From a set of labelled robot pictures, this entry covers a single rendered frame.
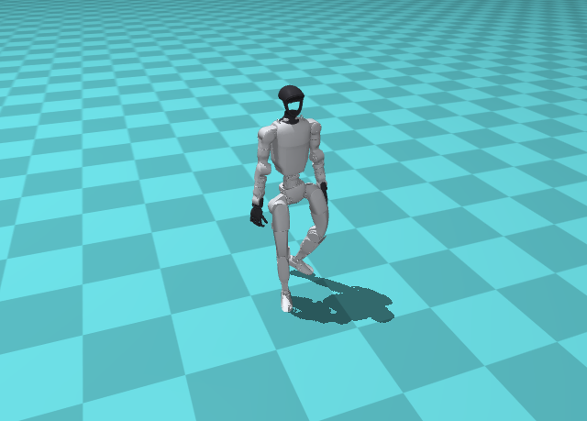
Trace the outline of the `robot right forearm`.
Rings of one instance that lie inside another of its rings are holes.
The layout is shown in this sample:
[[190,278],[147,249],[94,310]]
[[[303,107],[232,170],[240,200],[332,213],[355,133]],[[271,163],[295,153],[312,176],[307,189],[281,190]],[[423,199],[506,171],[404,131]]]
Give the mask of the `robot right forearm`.
[[253,197],[252,203],[255,205],[259,205],[260,199],[263,198],[265,195],[265,183],[267,181],[267,177],[265,175],[260,175],[261,167],[260,164],[257,164],[256,171],[254,174],[254,189],[253,189]]

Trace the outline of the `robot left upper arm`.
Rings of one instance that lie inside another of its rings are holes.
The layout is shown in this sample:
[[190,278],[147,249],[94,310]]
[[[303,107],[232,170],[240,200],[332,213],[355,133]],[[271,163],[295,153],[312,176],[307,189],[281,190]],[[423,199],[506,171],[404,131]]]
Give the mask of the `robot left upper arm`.
[[325,155],[323,151],[319,148],[320,145],[320,131],[321,125],[315,121],[313,118],[306,119],[310,126],[311,126],[311,137],[310,137],[310,155],[309,160],[313,163],[318,163],[319,161],[323,160]]

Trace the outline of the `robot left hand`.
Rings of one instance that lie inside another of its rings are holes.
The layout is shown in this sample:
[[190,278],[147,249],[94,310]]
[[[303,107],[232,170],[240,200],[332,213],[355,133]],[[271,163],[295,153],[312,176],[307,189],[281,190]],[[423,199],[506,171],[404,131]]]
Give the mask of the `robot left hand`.
[[322,182],[320,184],[320,187],[321,187],[321,190],[323,191],[324,196],[325,196],[326,201],[327,201],[327,184],[325,182]]

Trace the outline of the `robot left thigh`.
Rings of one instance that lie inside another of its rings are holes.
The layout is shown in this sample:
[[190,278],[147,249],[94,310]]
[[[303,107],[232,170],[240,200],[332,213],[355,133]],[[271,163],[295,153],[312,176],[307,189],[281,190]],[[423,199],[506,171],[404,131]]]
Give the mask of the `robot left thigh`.
[[323,191],[314,183],[305,183],[306,199],[309,202],[311,216],[315,223],[307,232],[307,237],[313,242],[319,242],[327,231],[328,206]]

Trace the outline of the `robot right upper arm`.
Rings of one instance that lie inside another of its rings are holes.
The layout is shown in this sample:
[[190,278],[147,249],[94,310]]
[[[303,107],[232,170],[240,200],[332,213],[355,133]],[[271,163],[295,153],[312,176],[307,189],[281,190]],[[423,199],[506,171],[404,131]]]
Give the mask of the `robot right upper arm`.
[[261,167],[260,175],[269,175],[271,173],[271,164],[268,163],[270,156],[271,143],[275,140],[277,127],[270,125],[262,127],[258,132],[258,163]]

